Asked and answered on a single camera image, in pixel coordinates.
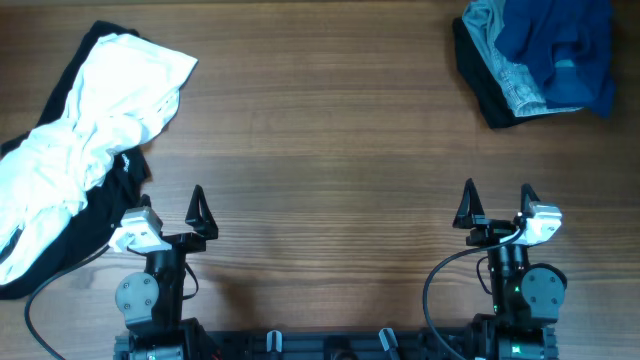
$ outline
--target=denim fabric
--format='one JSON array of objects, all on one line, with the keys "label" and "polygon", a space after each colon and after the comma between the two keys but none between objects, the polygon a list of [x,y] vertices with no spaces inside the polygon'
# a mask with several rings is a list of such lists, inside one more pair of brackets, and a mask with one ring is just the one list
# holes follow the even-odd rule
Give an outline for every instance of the denim fabric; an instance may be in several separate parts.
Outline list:
[{"label": "denim fabric", "polygon": [[451,24],[456,50],[456,65],[458,72],[467,82],[478,99],[480,113],[491,129],[507,128],[527,121],[540,119],[551,114],[516,117],[509,108],[507,100],[502,94],[502,88],[487,69],[482,56],[469,35],[469,30],[456,18]]},{"label": "denim fabric", "polygon": [[507,104],[517,117],[580,110],[578,107],[549,109],[526,65],[512,63],[495,47],[504,28],[505,0],[475,0],[469,3],[462,20],[473,43],[496,79]]},{"label": "denim fabric", "polygon": [[610,0],[506,0],[494,45],[527,65],[547,107],[585,106],[608,117],[612,14]]}]

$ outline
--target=wooden surface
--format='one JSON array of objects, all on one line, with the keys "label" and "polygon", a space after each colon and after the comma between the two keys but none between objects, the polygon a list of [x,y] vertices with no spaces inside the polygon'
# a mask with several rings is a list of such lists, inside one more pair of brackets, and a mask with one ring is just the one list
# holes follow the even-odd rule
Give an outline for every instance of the wooden surface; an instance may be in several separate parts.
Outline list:
[{"label": "wooden surface", "polygon": [[[0,9],[0,141],[31,128],[97,19],[200,62],[168,129],[145,146],[144,186],[171,233],[201,184],[220,240],[190,256],[185,303],[211,330],[425,324],[428,272],[462,250],[451,229],[473,177],[488,215],[511,218],[530,182],[564,225],[531,251],[570,280],[563,359],[640,357],[640,5],[617,2],[610,121],[583,112],[491,131],[455,71],[462,1]],[[432,288],[438,324],[490,312],[452,263]],[[33,320],[69,359],[107,359],[124,330],[115,287],[142,259],[107,253],[54,283]],[[187,282],[187,288],[193,288]],[[0,359],[44,358],[24,301],[0,303]]]}]

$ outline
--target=black cloth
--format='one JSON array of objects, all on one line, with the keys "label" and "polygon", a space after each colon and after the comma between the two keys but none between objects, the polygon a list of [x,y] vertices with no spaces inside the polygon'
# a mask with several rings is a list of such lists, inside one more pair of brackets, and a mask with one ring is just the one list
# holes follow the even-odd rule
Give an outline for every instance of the black cloth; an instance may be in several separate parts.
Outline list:
[{"label": "black cloth", "polygon": [[453,19],[456,62],[458,72],[473,90],[480,112],[492,129],[507,128],[548,115],[516,117],[507,105],[502,89],[493,77],[469,35],[462,18]]},{"label": "black cloth", "polygon": [[[36,126],[51,123],[62,116],[67,94],[73,87],[80,66],[98,39],[112,33],[138,36],[135,30],[97,21],[84,36],[71,63],[62,73]],[[2,144],[2,154],[17,148],[27,136],[28,133]],[[29,295],[58,271],[79,263],[104,246],[118,227],[124,212],[136,206],[140,185],[147,177],[147,165],[139,147],[116,155],[104,184],[87,192],[87,207],[71,218],[60,236],[24,275],[0,286],[0,299],[18,299]]]}]

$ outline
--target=white shirt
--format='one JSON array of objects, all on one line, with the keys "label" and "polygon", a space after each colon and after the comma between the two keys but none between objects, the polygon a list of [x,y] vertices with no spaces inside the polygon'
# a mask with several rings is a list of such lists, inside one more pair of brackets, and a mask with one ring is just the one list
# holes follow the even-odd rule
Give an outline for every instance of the white shirt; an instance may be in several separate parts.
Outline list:
[{"label": "white shirt", "polygon": [[0,161],[0,284],[23,275],[102,185],[115,154],[144,144],[178,109],[197,60],[132,35],[102,37],[80,67],[62,117]]}]

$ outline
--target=black cable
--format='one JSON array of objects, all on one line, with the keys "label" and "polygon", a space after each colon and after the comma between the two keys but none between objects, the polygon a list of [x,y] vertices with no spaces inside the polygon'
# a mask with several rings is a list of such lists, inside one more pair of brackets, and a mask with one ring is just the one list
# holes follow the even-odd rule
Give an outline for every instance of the black cable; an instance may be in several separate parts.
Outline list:
[{"label": "black cable", "polygon": [[198,285],[198,278],[196,278],[196,274],[193,272],[193,270],[191,270],[191,266],[189,266],[189,264],[185,262],[184,267],[187,269],[187,272],[189,272],[189,275],[191,275],[191,277],[193,278],[193,281],[196,283],[196,292],[182,297],[182,300],[189,300],[189,299],[192,299],[194,296],[196,296],[196,294],[198,293],[198,290],[200,290],[200,285]]},{"label": "black cable", "polygon": [[483,260],[488,258],[489,258],[488,256],[485,256],[485,257],[481,257],[480,260],[478,260],[478,262],[476,263],[476,274],[478,275],[478,280],[480,280],[480,285],[482,285],[484,292],[486,292],[489,295],[493,295],[491,290],[487,288],[487,285],[484,284],[484,280],[482,280],[482,274],[480,274],[480,263],[482,263]]},{"label": "black cable", "polygon": [[58,354],[55,350],[53,350],[53,348],[51,346],[49,346],[49,344],[47,344],[46,341],[44,341],[42,336],[40,336],[40,334],[38,334],[36,329],[33,327],[33,323],[31,322],[31,315],[29,314],[29,311],[31,310],[31,303],[33,303],[33,300],[36,298],[36,296],[38,296],[38,294],[45,287],[47,287],[47,285],[51,284],[56,279],[58,279],[58,278],[66,275],[66,274],[68,274],[68,273],[70,273],[70,272],[72,272],[74,270],[77,270],[77,269],[87,265],[88,263],[90,263],[93,260],[99,258],[102,254],[107,252],[107,250],[109,250],[109,245],[105,246],[104,248],[100,249],[100,251],[98,251],[97,253],[95,253],[92,256],[84,259],[83,261],[75,264],[74,266],[72,266],[72,267],[70,267],[68,269],[59,271],[57,274],[55,274],[52,277],[50,277],[47,281],[43,282],[40,286],[38,286],[38,288],[29,296],[29,299],[27,300],[27,303],[24,306],[24,322],[27,324],[27,328],[29,329],[29,332],[36,339],[36,341],[38,341],[38,343],[40,343],[40,345],[42,345],[42,347],[45,350],[47,350],[47,352],[49,354],[51,354],[51,356],[53,356],[54,358],[56,358],[58,360],[64,360],[64,358],[62,357],[62,355]]},{"label": "black cable", "polygon": [[137,252],[137,251],[135,251],[135,250],[132,250],[132,249],[131,249],[130,247],[128,247],[128,246],[127,246],[127,251],[128,251],[128,252],[130,252],[130,253],[133,253],[133,254],[139,255],[139,256],[145,256],[145,255],[144,255],[144,254],[142,254],[142,253],[139,253],[139,252]]},{"label": "black cable", "polygon": [[431,331],[433,332],[433,335],[436,336],[436,338],[438,339],[438,341],[440,341],[440,343],[444,346],[445,349],[447,349],[449,351],[449,353],[451,353],[451,356],[458,359],[458,360],[467,360],[464,358],[464,356],[460,355],[457,351],[453,350],[453,348],[444,340],[444,338],[442,337],[442,335],[440,335],[440,333],[438,332],[438,330],[436,330],[436,325],[433,323],[433,320],[431,320],[431,316],[429,316],[429,304],[428,304],[428,294],[429,294],[429,285],[431,285],[431,282],[433,281],[433,278],[436,276],[436,274],[438,273],[438,271],[440,271],[440,269],[442,269],[443,267],[445,267],[445,265],[447,265],[448,263],[452,262],[453,260],[459,259],[463,256],[466,255],[470,255],[470,254],[475,254],[475,253],[479,253],[482,251],[491,251],[491,250],[495,250],[495,249],[499,249],[503,246],[507,246],[507,245],[511,245],[514,242],[516,242],[516,240],[518,240],[522,234],[524,233],[524,227],[521,228],[520,230],[518,230],[518,232],[516,233],[516,235],[503,242],[500,244],[496,244],[496,245],[491,245],[491,246],[485,246],[485,247],[481,247],[481,248],[475,248],[475,249],[469,249],[469,250],[464,250],[464,251],[460,251],[457,254],[453,254],[451,256],[449,256],[448,258],[442,260],[442,262],[440,262],[440,264],[438,264],[435,268],[433,268],[433,270],[431,270],[431,272],[429,273],[429,276],[427,277],[427,280],[424,282],[424,288],[422,290],[422,310],[424,311],[424,317],[427,320],[427,324],[429,325],[429,328],[431,329]]}]

